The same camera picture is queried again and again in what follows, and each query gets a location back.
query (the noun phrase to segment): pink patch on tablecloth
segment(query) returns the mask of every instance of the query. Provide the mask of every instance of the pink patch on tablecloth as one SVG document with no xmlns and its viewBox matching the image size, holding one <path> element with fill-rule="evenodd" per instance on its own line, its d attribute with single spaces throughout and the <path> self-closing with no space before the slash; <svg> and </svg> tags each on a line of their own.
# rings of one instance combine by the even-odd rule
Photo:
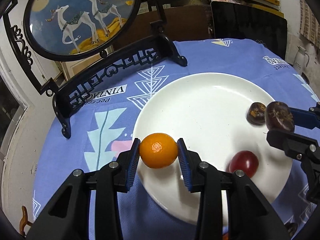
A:
<svg viewBox="0 0 320 240">
<path fill-rule="evenodd" d="M 118 157 L 120 152 L 130 150 L 131 146 L 132 141 L 113 141 L 111 144 L 111 151 L 117 152 L 115 157 Z"/>
</svg>

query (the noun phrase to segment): kettle handle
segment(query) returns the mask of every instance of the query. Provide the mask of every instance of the kettle handle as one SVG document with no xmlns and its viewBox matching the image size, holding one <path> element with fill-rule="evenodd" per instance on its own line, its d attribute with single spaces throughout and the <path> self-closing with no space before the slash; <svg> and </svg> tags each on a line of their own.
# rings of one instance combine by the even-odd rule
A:
<svg viewBox="0 0 320 240">
<path fill-rule="evenodd" d="M 306 53 L 306 55 L 308 56 L 308 62 L 307 62 L 307 64 L 306 64 L 306 68 L 308 67 L 308 64 L 309 64 L 309 61 L 310 61 L 310 57 L 309 57 L 309 55 Z"/>
</svg>

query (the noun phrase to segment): oval black frame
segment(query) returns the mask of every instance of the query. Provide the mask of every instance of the oval black frame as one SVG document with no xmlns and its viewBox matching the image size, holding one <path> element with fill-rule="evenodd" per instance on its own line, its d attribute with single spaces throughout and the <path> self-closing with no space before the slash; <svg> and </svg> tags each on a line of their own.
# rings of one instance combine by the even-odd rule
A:
<svg viewBox="0 0 320 240">
<path fill-rule="evenodd" d="M 53 61 L 76 61 L 76 60 L 81 60 L 87 57 L 91 57 L 103 50 L 105 50 L 107 47 L 109 47 L 110 45 L 112 45 L 113 41 L 122 33 L 124 33 L 125 31 L 128 30 L 128 28 L 131 26 L 131 24 L 133 23 L 135 17 L 138 14 L 138 11 L 140 9 L 140 4 L 141 4 L 141 0 L 135 0 L 131 14 L 128 18 L 128 20 L 126 21 L 126 23 L 124 24 L 124 26 L 116 33 L 116 35 L 114 35 L 110 40 L 108 40 L 107 42 L 101 44 L 100 46 L 96 47 L 95 49 L 89 50 L 89 51 L 85 51 L 85 52 L 81 52 L 78 54 L 74 54 L 74 55 L 60 55 L 60 54 L 54 54 L 51 53 L 49 51 L 47 51 L 46 49 L 44 49 L 42 46 L 39 45 L 39 43 L 35 40 L 35 38 L 33 37 L 31 31 L 30 31 L 30 15 L 31 15 L 31 7 L 33 4 L 34 0 L 28 0 L 27 5 L 26 5 L 26 9 L 24 11 L 24 15 L 23 15 L 23 30 L 25 33 L 25 37 L 26 40 L 28 42 L 28 44 L 30 45 L 30 47 L 36 52 L 38 53 L 40 56 L 53 60 Z"/>
</svg>

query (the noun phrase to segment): patterned curtain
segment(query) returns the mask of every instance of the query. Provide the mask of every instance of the patterned curtain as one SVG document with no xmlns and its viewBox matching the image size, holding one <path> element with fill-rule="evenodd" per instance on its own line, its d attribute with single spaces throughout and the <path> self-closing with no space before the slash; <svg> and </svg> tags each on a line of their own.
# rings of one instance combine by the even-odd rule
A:
<svg viewBox="0 0 320 240">
<path fill-rule="evenodd" d="M 300 0 L 300 33 L 320 48 L 320 25 L 305 0 Z"/>
</svg>

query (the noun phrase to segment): tablecloth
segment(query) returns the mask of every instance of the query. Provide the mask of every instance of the tablecloth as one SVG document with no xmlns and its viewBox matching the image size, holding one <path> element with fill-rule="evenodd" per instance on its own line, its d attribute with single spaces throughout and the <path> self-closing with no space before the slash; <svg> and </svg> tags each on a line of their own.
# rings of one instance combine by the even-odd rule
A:
<svg viewBox="0 0 320 240">
<path fill-rule="evenodd" d="M 131 66 L 106 78 L 90 100 L 71 117 L 70 139 L 61 134 L 57 119 L 48 132 L 37 165 L 33 193 L 33 218 L 74 170 L 94 171 L 130 148 L 132 131 L 140 110 L 154 93 L 186 75 L 220 72 L 245 78 L 290 107 L 308 110 L 319 98 L 285 61 L 252 40 L 204 40 L 175 42 L 188 66 L 170 60 L 156 65 Z M 297 127 L 296 133 L 320 139 L 318 130 Z M 272 203 L 284 223 L 296 222 L 299 230 L 315 205 L 305 196 L 308 184 L 298 161 L 283 191 Z M 94 201 L 90 202 L 89 238 L 94 240 Z M 193 239 L 195 226 L 169 215 L 147 194 L 138 176 L 130 192 L 118 193 L 125 240 Z"/>
</svg>

